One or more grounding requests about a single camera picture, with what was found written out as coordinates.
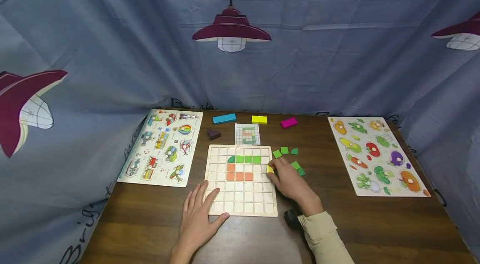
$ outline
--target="vegetable puzzle board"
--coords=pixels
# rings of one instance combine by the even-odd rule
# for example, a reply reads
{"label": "vegetable puzzle board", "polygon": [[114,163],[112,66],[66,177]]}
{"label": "vegetable puzzle board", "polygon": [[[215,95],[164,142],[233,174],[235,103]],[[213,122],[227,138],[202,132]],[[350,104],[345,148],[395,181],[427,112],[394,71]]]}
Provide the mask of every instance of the vegetable puzzle board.
{"label": "vegetable puzzle board", "polygon": [[277,217],[275,185],[266,176],[272,148],[261,145],[217,145],[208,148],[206,196],[220,188],[210,215]]}
{"label": "vegetable puzzle board", "polygon": [[382,117],[329,117],[359,197],[430,197]]}
{"label": "vegetable puzzle board", "polygon": [[118,182],[186,187],[202,112],[151,110]]}

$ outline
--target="orange tile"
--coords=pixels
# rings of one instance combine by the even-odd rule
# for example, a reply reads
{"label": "orange tile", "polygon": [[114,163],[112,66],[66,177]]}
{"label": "orange tile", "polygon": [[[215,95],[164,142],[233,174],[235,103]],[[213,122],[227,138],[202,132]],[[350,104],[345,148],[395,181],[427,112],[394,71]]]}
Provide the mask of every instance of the orange tile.
{"label": "orange tile", "polygon": [[246,172],[245,173],[245,180],[246,181],[253,181],[253,172]]}
{"label": "orange tile", "polygon": [[235,173],[227,172],[227,181],[234,181],[234,180],[235,180]]}
{"label": "orange tile", "polygon": [[227,172],[235,171],[235,163],[227,163]]}
{"label": "orange tile", "polygon": [[235,181],[243,181],[243,172],[235,172]]}

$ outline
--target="black object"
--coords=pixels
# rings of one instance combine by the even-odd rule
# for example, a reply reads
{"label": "black object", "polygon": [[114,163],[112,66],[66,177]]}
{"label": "black object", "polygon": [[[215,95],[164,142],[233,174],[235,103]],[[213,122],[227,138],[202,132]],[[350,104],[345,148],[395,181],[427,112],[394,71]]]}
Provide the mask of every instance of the black object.
{"label": "black object", "polygon": [[222,136],[222,133],[211,130],[211,129],[207,129],[207,133],[208,133],[208,137],[210,137],[210,140],[214,140]]}
{"label": "black object", "polygon": [[289,227],[291,227],[292,229],[302,229],[300,221],[297,218],[297,214],[295,214],[295,211],[293,209],[285,211],[284,216],[285,221],[287,221]]}

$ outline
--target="pink block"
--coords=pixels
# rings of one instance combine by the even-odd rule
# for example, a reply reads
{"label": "pink block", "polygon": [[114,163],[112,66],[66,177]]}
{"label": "pink block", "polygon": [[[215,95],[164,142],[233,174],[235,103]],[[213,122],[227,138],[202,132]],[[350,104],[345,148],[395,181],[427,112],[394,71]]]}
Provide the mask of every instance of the pink block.
{"label": "pink block", "polygon": [[284,120],[283,122],[280,123],[282,125],[282,128],[287,129],[290,127],[293,127],[294,125],[297,124],[297,120],[295,117],[289,118],[287,120]]}

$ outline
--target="left hand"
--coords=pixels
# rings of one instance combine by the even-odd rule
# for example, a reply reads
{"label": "left hand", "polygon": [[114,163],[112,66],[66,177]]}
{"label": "left hand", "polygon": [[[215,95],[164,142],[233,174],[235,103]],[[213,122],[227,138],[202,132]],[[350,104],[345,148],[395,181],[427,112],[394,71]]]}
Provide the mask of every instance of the left hand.
{"label": "left hand", "polygon": [[205,181],[201,186],[198,184],[193,192],[189,192],[183,203],[180,237],[173,249],[170,263],[183,263],[183,261],[175,261],[180,254],[182,258],[185,255],[192,257],[193,253],[208,242],[225,220],[230,217],[228,213],[223,213],[214,222],[210,223],[208,221],[208,212],[220,189],[216,188],[212,191],[203,202],[203,195],[207,186],[208,181]]}

